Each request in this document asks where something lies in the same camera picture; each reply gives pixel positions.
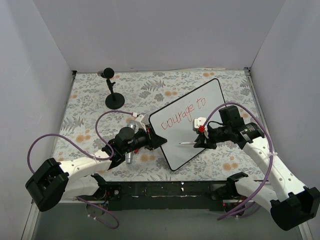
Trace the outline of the red white marker pen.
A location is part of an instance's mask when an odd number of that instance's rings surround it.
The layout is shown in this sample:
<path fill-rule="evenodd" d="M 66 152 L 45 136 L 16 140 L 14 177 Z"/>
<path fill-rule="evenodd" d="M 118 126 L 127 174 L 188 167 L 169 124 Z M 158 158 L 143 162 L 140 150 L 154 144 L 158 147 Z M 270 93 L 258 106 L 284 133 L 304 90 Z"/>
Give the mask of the red white marker pen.
<path fill-rule="evenodd" d="M 195 142 L 180 142 L 180 145 L 194 145 L 196 144 Z"/>

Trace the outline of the white whiteboard black frame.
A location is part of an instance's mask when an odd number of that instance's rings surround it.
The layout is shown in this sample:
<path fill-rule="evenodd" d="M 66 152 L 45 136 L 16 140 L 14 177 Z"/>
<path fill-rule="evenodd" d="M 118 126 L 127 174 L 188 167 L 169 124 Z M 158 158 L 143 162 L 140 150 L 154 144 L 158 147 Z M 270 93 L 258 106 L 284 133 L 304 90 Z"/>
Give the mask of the white whiteboard black frame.
<path fill-rule="evenodd" d="M 150 114 L 149 122 L 154 132 L 167 139 L 167 143 L 160 148 L 172 171 L 176 171 L 204 150 L 182 144 L 192 142 L 198 136 L 193 131 L 194 119 L 207 118 L 223 103 L 225 98 L 220 82 L 214 78 Z"/>

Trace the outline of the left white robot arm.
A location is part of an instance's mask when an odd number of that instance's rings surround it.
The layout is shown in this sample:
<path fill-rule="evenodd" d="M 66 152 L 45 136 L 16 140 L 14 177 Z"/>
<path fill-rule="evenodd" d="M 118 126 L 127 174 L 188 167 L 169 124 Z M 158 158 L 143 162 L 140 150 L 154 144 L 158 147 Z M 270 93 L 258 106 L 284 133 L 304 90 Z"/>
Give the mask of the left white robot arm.
<path fill-rule="evenodd" d="M 86 176 L 113 169 L 122 164 L 126 154 L 146 148 L 153 151 L 167 143 L 151 128 L 134 131 L 123 127 L 107 142 L 105 147 L 94 154 L 84 153 L 83 157 L 58 162 L 53 157 L 45 160 L 37 170 L 32 171 L 25 187 L 41 212 L 48 211 L 63 199 L 67 186 Z"/>

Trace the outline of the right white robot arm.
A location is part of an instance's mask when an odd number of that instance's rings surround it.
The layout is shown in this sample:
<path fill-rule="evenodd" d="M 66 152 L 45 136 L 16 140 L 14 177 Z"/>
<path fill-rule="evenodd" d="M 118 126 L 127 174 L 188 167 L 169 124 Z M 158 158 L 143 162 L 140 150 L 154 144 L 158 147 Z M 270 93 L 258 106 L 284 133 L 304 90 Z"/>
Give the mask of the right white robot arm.
<path fill-rule="evenodd" d="M 288 231 L 316 217 L 320 206 L 320 192 L 300 181 L 273 150 L 270 138 L 257 123 L 246 124 L 235 105 L 219 110 L 219 127 L 210 126 L 205 117 L 194 119 L 192 127 L 197 133 L 194 148 L 216 149 L 218 143 L 238 145 L 263 172 L 261 183 L 246 173 L 239 172 L 227 178 L 226 184 L 215 192 L 232 199 L 245 197 L 243 203 L 232 208 L 225 217 L 233 217 L 247 209 L 253 201 L 270 212 L 274 222 Z"/>

